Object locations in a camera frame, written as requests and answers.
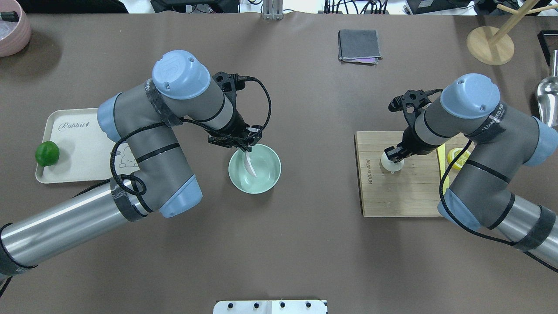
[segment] wooden stand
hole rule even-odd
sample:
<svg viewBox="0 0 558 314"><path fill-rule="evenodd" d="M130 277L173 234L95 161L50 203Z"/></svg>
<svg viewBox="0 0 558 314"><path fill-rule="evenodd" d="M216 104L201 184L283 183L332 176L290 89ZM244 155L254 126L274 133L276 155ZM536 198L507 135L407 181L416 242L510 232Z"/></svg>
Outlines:
<svg viewBox="0 0 558 314"><path fill-rule="evenodd" d="M510 9L501 4L497 5L497 8L509 12L513 16L500 29L492 26L481 26L471 31L467 36L469 52L477 60L489 65L502 65L510 61L514 46L512 39L508 36L509 31L527 14L558 8L558 5L553 5L531 9L537 2L538 0L527 0L519 10Z"/></svg>

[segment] lemon slice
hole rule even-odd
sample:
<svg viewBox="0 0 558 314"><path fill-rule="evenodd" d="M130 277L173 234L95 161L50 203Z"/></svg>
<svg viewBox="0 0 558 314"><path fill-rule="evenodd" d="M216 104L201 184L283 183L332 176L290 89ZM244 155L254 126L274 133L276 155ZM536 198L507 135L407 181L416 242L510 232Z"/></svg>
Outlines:
<svg viewBox="0 0 558 314"><path fill-rule="evenodd" d="M462 148L454 148L451 149L448 152L448 164L451 163L452 160L454 160L454 158L462 151ZM467 159L469 159L469 156L471 156L471 153L466 150L463 155L461 155L461 157L459 157L459 159L455 162L455 164L453 165L452 168L456 169L456 170L461 170L461 168L463 168L463 165L465 164L465 162L467 161Z"/></svg>

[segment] cartoon illustration on tray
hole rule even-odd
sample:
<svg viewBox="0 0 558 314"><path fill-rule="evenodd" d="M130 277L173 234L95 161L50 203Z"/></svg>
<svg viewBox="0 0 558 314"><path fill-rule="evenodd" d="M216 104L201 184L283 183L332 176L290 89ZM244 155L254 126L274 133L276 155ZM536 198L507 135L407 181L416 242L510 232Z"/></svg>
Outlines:
<svg viewBox="0 0 558 314"><path fill-rule="evenodd" d="M138 163L136 163L136 158L132 155L132 151L129 147L124 149L124 153L122 154L122 159L120 160L120 164L118 164L119 168L131 168L137 167Z"/></svg>

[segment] wooden base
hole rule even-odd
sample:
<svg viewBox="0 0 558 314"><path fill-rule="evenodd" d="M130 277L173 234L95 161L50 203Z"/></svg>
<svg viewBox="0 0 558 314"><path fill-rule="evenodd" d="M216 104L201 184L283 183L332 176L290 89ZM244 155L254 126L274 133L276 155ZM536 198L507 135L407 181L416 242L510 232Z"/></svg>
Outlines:
<svg viewBox="0 0 558 314"><path fill-rule="evenodd" d="M472 30L467 36L467 48L469 52L480 62L489 65L502 65L513 57L513 41L508 35L494 45L489 45L488 40L496 34L498 28L482 26Z"/></svg>

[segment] metal scoop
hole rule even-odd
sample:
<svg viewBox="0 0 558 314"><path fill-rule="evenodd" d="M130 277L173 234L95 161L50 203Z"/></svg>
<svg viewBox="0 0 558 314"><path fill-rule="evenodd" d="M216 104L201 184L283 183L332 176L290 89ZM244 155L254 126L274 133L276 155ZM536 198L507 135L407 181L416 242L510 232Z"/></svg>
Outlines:
<svg viewBox="0 0 558 314"><path fill-rule="evenodd" d="M541 122L553 127L558 125L558 50L551 55L551 75L543 79L537 87L538 112Z"/></svg>

